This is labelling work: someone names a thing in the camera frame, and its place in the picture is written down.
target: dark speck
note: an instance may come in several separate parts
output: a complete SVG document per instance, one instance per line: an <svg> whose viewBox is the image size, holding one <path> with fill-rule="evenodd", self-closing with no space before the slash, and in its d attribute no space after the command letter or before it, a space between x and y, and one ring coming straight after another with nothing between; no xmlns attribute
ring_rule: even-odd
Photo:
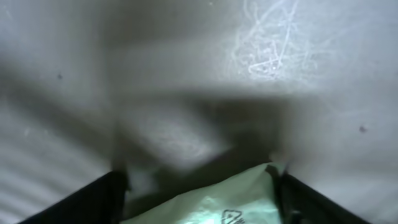
<svg viewBox="0 0 398 224"><path fill-rule="evenodd" d="M361 133L365 133L365 132L368 131L368 129L366 129L366 128L362 125L361 127L359 127L359 131L360 131Z"/></svg>

